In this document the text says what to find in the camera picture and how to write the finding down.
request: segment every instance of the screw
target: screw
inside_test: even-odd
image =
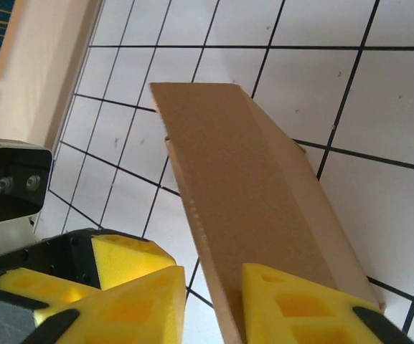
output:
[[[26,260],[28,260],[28,256],[29,256],[29,253],[28,253],[28,250],[27,249],[24,249],[22,252],[20,252],[20,259],[23,262],[26,261]]]
[[[79,241],[77,240],[77,238],[73,237],[70,239],[70,243],[73,246],[77,246],[79,244]]]
[[[87,284],[90,283],[90,276],[88,274],[83,274],[83,281]]]
[[[12,177],[3,177],[0,179],[0,194],[7,195],[14,188],[14,179]]]
[[[36,191],[37,188],[39,188],[40,184],[41,184],[41,177],[39,177],[37,174],[34,174],[33,176],[29,177],[27,180],[27,189],[28,191]]]

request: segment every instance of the brown cardboard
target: brown cardboard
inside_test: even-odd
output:
[[[244,262],[377,304],[304,152],[229,84],[151,84],[226,343],[244,343]]]

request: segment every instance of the yellow foam pad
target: yellow foam pad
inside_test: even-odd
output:
[[[102,290],[177,264],[154,242],[104,234],[94,236],[92,245]]]
[[[99,289],[87,285],[23,267],[9,270],[2,275],[0,277],[0,290],[47,303],[48,308],[33,312],[36,326],[67,304],[100,292]]]
[[[179,344],[186,287],[183,267],[167,267],[67,308],[80,316],[57,344]]]
[[[243,265],[249,344],[381,343],[353,313],[373,304],[260,264]]]

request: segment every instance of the cardboard edge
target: cardboard edge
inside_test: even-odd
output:
[[[246,103],[248,104],[248,107],[250,108],[250,111],[254,114],[253,117],[255,117],[256,125],[258,125],[262,130],[262,125],[265,125],[265,123],[267,122],[267,126],[268,126],[269,123],[273,124],[272,125],[273,130],[278,128],[278,131],[281,134],[282,139],[284,139],[286,142],[288,142],[288,144],[290,144],[290,142],[291,142],[292,144],[296,145],[296,147],[298,147],[302,150],[303,154],[297,154],[296,159],[300,161],[300,164],[305,165],[304,170],[312,172],[312,168],[310,167],[310,163],[307,160],[307,157],[305,156],[306,151],[304,149],[302,149],[302,147],[297,142],[295,142],[293,139],[291,139],[289,136],[287,136],[276,125],[276,123],[272,120],[272,118],[270,118],[267,115],[267,113],[265,113],[265,111],[256,102],[254,102],[254,100],[251,99],[248,96],[248,94],[243,90],[242,90],[242,95],[243,95]],[[258,110],[259,113],[262,113],[265,116],[266,120],[262,120],[262,119],[259,120],[255,116],[255,111],[252,109],[253,108],[252,104],[255,105],[256,110]],[[275,148],[272,148],[272,145],[269,142],[267,142],[267,145],[268,145],[270,151],[275,152]],[[288,181],[288,175],[286,175],[285,173],[283,175],[284,175],[284,178]],[[349,257],[350,262],[352,264],[356,265],[357,271],[362,272],[361,274],[354,274],[354,276],[357,277],[356,281],[358,282],[358,285],[350,283],[350,288],[346,288],[345,279],[339,279],[338,278],[339,275],[345,275],[346,271],[344,269],[342,269],[342,264],[337,264],[336,263],[336,260],[335,260],[333,254],[332,254],[332,252],[334,252],[335,249],[333,248],[332,245],[327,243],[326,237],[323,235],[322,232],[313,230],[313,228],[315,228],[314,227],[315,222],[311,221],[310,218],[307,217],[306,211],[304,211],[304,209],[306,209],[306,207],[302,205],[302,204],[305,203],[304,202],[304,197],[300,193],[295,193],[295,189],[293,187],[291,187],[291,193],[293,194],[293,197],[295,198],[296,203],[298,204],[298,207],[302,210],[302,212],[304,214],[304,218],[307,221],[307,223],[309,224],[309,227],[311,228],[311,232],[312,232],[312,234],[313,234],[313,236],[316,240],[317,246],[319,247],[326,263],[329,266],[329,270],[330,270],[331,275],[333,276],[333,278],[336,282],[336,285],[337,285],[338,289],[343,290],[344,292],[347,292],[347,289],[350,289],[350,291],[351,291],[351,292],[349,292],[350,295],[354,295],[354,296],[360,297],[364,300],[367,300],[369,302],[372,302],[376,306],[378,306],[380,309],[382,309],[384,307],[384,305],[381,306],[381,302],[379,300],[379,297],[378,297],[377,293],[370,286],[370,282],[367,279],[367,274],[364,270],[364,267],[361,265],[361,263],[358,259],[357,253],[354,251],[350,240],[348,239],[347,235],[345,234],[345,231],[344,231],[344,229],[342,228],[342,225],[339,222],[339,218],[337,217],[337,215],[336,215],[336,213],[335,213],[335,211],[334,211],[334,209],[331,205],[331,202],[329,201],[327,195],[324,192],[324,189],[319,184],[319,182],[316,179],[315,175],[313,173],[311,173],[311,175],[313,177],[313,178],[311,178],[311,183],[314,185],[314,182],[317,182],[318,187],[312,190],[312,191],[315,192],[315,194],[312,194],[310,199],[313,199],[314,197],[316,197],[316,198],[318,198],[320,204],[326,204],[326,206],[324,207],[324,209],[322,211],[322,215],[324,215],[325,218],[326,218],[326,216],[328,216],[329,218],[334,219],[336,224],[337,224],[337,226],[334,226],[334,228],[331,227],[330,234],[332,236],[334,235],[337,239],[341,239],[345,243],[345,245],[343,245],[343,247],[345,247],[347,250],[345,250],[344,253],[347,254],[347,256]]]
[[[295,140],[293,140],[293,142],[302,151],[302,153],[304,153],[304,154],[307,153],[307,150],[302,145],[300,145],[299,143],[297,143]]]
[[[166,137],[165,144],[169,152],[169,158],[173,167],[174,176],[178,184],[179,193],[184,205],[184,211],[186,212],[188,218],[189,227],[191,228],[193,234],[192,236],[199,254],[199,259],[202,260],[202,269],[205,275],[205,281],[210,291],[213,305],[215,306],[214,309],[223,340],[225,343],[241,344],[243,341],[237,329],[237,325],[235,324],[232,312],[230,311],[229,302],[227,301],[224,290],[221,288],[220,278],[215,272],[215,263],[213,262],[207,237],[203,232],[202,222],[200,221],[199,215],[195,210],[195,203],[190,196],[189,189],[187,188],[182,176],[181,163],[169,137]]]

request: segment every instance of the white tile floor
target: white tile floor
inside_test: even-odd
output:
[[[155,240],[186,267],[184,342],[221,343],[150,81],[238,83],[304,145],[414,339],[414,1],[105,0],[36,234]]]

